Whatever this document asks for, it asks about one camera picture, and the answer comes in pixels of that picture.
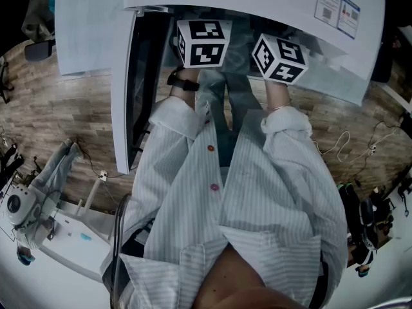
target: black and white marker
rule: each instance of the black and white marker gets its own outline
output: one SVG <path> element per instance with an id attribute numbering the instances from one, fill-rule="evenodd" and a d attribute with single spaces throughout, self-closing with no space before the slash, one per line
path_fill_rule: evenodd
<path id="1" fill-rule="evenodd" d="M 301 45 L 271 35 L 260 36 L 252 56 L 267 80 L 294 84 L 308 69 Z"/>
<path id="2" fill-rule="evenodd" d="M 231 21 L 178 21 L 178 51 L 185 68 L 223 64 L 230 41 Z"/>

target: white striped shirt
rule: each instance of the white striped shirt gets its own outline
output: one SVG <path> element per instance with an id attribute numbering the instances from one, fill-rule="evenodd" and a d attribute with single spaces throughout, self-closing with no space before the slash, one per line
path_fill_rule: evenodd
<path id="1" fill-rule="evenodd" d="M 225 185 L 209 105 L 159 102 L 125 215 L 124 241 L 156 218 L 144 257 L 121 255 L 128 308 L 190 308 L 230 243 L 266 287 L 303 306 L 329 267 L 326 301 L 346 267 L 346 218 L 338 190 L 292 107 L 249 111 Z"/>

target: label sticker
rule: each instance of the label sticker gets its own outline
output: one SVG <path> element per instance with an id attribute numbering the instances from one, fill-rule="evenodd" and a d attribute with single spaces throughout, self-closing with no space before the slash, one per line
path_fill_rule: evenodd
<path id="1" fill-rule="evenodd" d="M 342 0 L 317 0 L 315 18 L 336 28 Z"/>
<path id="2" fill-rule="evenodd" d="M 361 9 L 350 0 L 342 0 L 341 11 L 339 12 L 338 30 L 352 39 L 356 36 Z"/>

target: watch strap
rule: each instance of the watch strap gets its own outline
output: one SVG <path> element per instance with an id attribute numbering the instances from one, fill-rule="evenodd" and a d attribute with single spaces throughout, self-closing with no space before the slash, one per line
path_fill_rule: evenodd
<path id="1" fill-rule="evenodd" d="M 173 70 L 173 72 L 169 75 L 169 78 L 167 78 L 167 84 L 182 88 L 184 91 L 198 91 L 199 84 L 197 82 L 182 80 L 176 76 L 176 74 L 183 69 L 183 66 L 179 66 L 175 70 Z"/>

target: laminate floor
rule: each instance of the laminate floor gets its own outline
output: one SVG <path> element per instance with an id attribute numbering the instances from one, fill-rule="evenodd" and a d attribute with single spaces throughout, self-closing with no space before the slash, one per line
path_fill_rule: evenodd
<path id="1" fill-rule="evenodd" d="M 32 158 L 36 156 L 40 165 L 59 144 L 68 137 L 80 136 L 82 147 L 90 154 L 96 172 L 105 169 L 110 176 L 118 175 L 111 125 L 110 70 L 92 71 L 82 75 L 61 76 L 57 66 L 57 54 L 45 61 L 29 63 L 24 59 L 24 42 L 10 50 L 5 58 L 9 62 L 8 78 L 15 90 L 11 101 L 0 101 L 0 121 L 11 143 L 15 140 L 19 152 L 26 158 L 20 168 L 23 174 L 34 169 Z M 167 96 L 169 88 L 165 80 L 169 70 L 163 70 L 159 82 L 157 99 Z M 390 86 L 399 87 L 402 70 L 396 65 Z M 252 81 L 252 89 L 263 107 L 266 95 L 263 82 Z M 398 125 L 402 108 L 376 85 L 371 84 L 362 107 L 345 101 L 290 87 L 293 105 L 307 114 L 313 127 L 313 139 L 322 151 L 333 147 L 343 131 L 350 132 L 350 142 L 341 151 L 342 160 L 353 160 L 368 148 L 374 126 L 384 120 L 387 125 Z M 229 124 L 229 101 L 225 101 L 225 112 Z M 390 133 L 384 124 L 376 127 L 372 142 Z M 340 163 L 339 148 L 347 141 L 343 136 L 339 145 L 323 156 L 336 183 L 353 180 L 353 175 L 364 167 L 365 157 L 353 163 Z M 391 181 L 403 168 L 412 162 L 412 140 L 400 131 L 377 145 L 376 153 L 367 159 L 366 168 L 357 175 L 363 190 L 368 194 L 374 187 L 391 186 Z M 100 186 L 92 208 L 112 211 L 115 201 L 131 191 L 135 171 L 128 176 L 110 178 L 107 187 Z M 85 200 L 96 176 L 87 159 L 73 165 L 64 190 L 69 201 Z"/>

